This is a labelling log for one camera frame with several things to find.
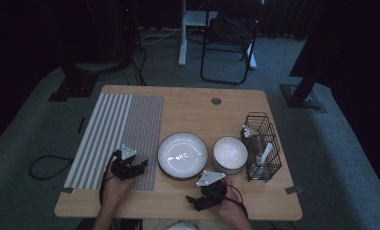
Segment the black folding chair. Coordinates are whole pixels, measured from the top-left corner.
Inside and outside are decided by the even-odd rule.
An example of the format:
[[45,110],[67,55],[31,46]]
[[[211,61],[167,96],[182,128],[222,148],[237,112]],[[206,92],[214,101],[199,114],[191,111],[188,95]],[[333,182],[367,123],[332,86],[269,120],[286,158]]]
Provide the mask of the black folding chair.
[[[246,81],[249,70],[252,68],[253,51],[255,49],[259,23],[265,14],[264,0],[205,0],[205,30],[202,42],[202,53],[200,63],[200,78],[203,81],[240,85]],[[257,20],[257,25],[252,36],[248,39],[228,39],[218,37],[212,32],[212,20],[219,12],[229,17],[246,18]],[[240,80],[233,78],[217,77],[209,78],[206,75],[207,52],[227,52],[241,54],[239,61],[245,63],[243,77]]]

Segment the white desk frame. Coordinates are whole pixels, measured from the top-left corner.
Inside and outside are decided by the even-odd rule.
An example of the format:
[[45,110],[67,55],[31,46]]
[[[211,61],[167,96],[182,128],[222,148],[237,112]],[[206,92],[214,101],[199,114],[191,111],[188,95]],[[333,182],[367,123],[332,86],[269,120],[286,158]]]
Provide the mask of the white desk frame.
[[181,11],[181,41],[178,57],[178,65],[185,66],[187,60],[187,27],[204,27],[206,12],[203,10],[188,10],[187,0],[182,1]]

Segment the black wire basket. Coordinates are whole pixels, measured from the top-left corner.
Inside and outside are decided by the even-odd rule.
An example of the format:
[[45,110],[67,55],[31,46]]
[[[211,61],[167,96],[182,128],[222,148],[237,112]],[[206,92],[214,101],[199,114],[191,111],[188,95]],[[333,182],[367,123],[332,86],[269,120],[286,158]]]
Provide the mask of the black wire basket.
[[255,158],[261,156],[268,143],[273,144],[273,149],[266,159],[264,174],[259,180],[268,182],[281,168],[282,164],[279,158],[279,138],[277,136],[274,124],[270,121],[269,116],[264,112],[250,112],[243,123],[258,132],[258,136],[245,138],[243,130],[240,131],[241,141],[248,151],[246,162],[247,179],[252,181],[249,176],[249,169],[256,162]]

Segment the person's left hand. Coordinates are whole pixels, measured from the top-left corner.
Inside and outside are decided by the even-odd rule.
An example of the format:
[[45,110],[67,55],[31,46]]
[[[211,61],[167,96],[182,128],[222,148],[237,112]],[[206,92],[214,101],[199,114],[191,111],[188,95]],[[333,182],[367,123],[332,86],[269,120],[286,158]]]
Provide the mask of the person's left hand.
[[102,192],[102,207],[119,207],[127,198],[134,178],[121,181],[110,170],[105,177],[104,188]]

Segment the small white bowl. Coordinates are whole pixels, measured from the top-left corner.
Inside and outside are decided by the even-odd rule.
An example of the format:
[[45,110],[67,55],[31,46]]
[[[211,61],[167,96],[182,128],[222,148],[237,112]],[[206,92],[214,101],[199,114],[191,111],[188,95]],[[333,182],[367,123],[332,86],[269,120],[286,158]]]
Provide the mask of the small white bowl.
[[178,132],[169,135],[160,145],[158,164],[167,176],[186,180],[200,174],[208,162],[208,149],[195,134]]

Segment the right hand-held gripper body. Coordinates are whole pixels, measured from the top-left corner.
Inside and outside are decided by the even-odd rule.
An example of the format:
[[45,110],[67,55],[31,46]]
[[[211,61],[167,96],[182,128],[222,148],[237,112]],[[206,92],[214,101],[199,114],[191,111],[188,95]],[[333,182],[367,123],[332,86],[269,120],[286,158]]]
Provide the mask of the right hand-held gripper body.
[[225,177],[226,174],[223,172],[204,171],[196,185],[200,188],[202,196],[208,201],[212,201],[214,205],[218,205],[223,201],[223,197],[227,193],[226,185],[223,181]]

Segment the dark cloth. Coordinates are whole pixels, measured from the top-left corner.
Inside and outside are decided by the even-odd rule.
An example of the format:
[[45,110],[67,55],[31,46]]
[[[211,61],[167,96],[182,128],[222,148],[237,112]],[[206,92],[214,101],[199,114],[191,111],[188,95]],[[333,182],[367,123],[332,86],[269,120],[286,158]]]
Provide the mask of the dark cloth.
[[248,39],[252,36],[257,20],[234,18],[219,12],[212,20],[212,32],[218,37],[228,39]]

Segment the grey striped placemat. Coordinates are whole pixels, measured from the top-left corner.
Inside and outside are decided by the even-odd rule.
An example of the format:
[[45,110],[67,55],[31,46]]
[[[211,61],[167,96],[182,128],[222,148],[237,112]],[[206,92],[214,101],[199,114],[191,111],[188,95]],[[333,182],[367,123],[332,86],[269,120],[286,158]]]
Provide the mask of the grey striped placemat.
[[148,162],[145,173],[136,178],[132,189],[152,191],[163,105],[162,96],[101,94],[64,187],[97,190],[111,154],[128,147],[136,151],[135,165]]

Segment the black curtain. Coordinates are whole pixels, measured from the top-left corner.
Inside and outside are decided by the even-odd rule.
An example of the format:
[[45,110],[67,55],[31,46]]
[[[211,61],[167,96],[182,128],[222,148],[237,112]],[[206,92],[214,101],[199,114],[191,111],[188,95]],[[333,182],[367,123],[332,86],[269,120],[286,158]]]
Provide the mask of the black curtain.
[[331,89],[380,180],[380,0],[326,0],[290,75]]

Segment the person's right hand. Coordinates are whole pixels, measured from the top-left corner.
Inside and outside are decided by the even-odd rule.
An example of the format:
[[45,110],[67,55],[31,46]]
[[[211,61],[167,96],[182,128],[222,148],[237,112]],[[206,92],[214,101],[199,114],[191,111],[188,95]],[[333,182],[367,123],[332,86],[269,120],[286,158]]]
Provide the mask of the person's right hand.
[[223,179],[227,193],[220,205],[212,207],[212,211],[223,220],[246,219],[246,214],[240,205],[237,194],[234,192],[233,181],[229,177]]

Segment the round grey stand base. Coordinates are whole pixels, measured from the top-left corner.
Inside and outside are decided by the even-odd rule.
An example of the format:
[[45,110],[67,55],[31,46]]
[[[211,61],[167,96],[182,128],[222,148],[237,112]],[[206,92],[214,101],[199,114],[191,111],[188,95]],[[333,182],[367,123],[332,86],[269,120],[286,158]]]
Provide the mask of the round grey stand base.
[[96,61],[77,63],[76,67],[83,74],[102,75],[109,73],[117,73],[124,70],[129,64],[128,60],[118,61]]

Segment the black metal stand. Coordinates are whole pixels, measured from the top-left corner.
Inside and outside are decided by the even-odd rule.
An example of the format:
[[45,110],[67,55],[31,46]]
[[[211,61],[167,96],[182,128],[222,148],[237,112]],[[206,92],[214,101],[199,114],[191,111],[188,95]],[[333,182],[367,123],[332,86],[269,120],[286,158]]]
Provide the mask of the black metal stand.
[[316,81],[316,77],[305,77],[299,84],[282,83],[279,87],[287,105],[295,108],[313,109],[317,113],[326,113],[324,104],[318,101],[313,92]]

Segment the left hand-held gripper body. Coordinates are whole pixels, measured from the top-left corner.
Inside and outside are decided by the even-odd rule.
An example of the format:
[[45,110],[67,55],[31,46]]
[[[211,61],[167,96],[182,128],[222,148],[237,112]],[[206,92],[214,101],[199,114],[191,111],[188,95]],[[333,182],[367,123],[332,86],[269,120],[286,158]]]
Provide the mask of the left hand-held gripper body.
[[122,145],[121,149],[117,149],[112,154],[112,166],[111,172],[121,181],[130,179],[136,176],[134,166],[132,165],[133,160],[137,151]]

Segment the dark pleated curtain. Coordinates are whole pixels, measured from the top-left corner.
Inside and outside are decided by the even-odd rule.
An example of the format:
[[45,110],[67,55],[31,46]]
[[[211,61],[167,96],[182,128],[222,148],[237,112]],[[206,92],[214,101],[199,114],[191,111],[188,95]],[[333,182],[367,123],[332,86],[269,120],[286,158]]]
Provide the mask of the dark pleated curtain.
[[305,21],[307,0],[265,0],[265,14],[261,21],[262,35],[305,38],[309,27]]

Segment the person's light clothing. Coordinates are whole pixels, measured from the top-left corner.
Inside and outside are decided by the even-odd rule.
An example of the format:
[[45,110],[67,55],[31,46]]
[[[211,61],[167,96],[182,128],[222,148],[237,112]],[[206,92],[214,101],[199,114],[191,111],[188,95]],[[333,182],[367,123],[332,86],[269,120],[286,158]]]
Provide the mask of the person's light clothing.
[[144,219],[143,230],[235,230],[222,220]]

